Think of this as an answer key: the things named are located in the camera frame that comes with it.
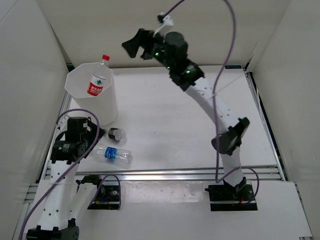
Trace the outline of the black label plastic bottle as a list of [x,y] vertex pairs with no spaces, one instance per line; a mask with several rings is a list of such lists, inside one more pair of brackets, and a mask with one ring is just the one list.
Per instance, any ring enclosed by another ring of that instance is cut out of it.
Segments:
[[107,132],[107,136],[115,142],[125,142],[127,140],[126,133],[121,128],[111,127]]

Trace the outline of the blue label plastic bottle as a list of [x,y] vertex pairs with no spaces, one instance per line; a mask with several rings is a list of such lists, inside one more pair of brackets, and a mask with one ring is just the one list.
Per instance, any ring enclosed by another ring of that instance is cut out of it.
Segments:
[[99,163],[112,164],[121,168],[131,167],[133,160],[129,150],[114,147],[95,147],[89,154],[94,161]]

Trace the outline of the red label plastic bottle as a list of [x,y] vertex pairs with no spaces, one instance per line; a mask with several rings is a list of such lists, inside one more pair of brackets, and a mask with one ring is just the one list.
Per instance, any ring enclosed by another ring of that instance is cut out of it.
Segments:
[[104,70],[109,67],[110,56],[103,54],[101,62],[97,65],[92,73],[87,93],[91,96],[98,96],[104,87],[104,82],[107,79]]

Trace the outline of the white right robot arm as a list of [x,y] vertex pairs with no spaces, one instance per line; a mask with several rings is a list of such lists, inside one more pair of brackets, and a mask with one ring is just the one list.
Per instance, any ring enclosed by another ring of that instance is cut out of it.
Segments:
[[247,117],[239,118],[215,95],[201,68],[188,59],[188,43],[175,31],[140,28],[136,35],[122,43],[130,58],[135,58],[139,48],[143,60],[155,59],[166,67],[171,80],[194,99],[216,127],[216,137],[211,144],[216,150],[217,161],[222,161],[224,176],[215,181],[223,182],[224,193],[230,200],[238,199],[246,185],[241,170],[240,145],[249,127]]

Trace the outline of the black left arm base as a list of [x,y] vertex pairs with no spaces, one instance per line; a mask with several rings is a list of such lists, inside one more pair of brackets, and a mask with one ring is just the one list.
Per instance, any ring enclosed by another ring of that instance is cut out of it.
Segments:
[[99,194],[87,208],[88,210],[119,210],[121,199],[121,186],[117,185],[105,185],[101,186]]

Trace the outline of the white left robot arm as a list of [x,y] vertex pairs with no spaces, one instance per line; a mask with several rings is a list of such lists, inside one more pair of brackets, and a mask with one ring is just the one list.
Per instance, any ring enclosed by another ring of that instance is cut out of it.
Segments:
[[100,200],[105,194],[98,176],[86,176],[78,182],[78,191],[71,196],[77,160],[88,156],[87,150],[103,134],[89,117],[70,117],[66,130],[55,139],[51,151],[49,185],[52,191],[44,199],[43,211],[34,228],[27,231],[28,240],[77,240],[78,221],[90,206],[92,199]]

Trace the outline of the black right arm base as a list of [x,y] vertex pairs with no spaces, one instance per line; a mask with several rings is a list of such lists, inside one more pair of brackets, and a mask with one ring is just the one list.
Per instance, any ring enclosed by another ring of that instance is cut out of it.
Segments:
[[224,185],[209,185],[205,188],[209,194],[211,212],[257,211],[256,197],[251,184],[233,196]]

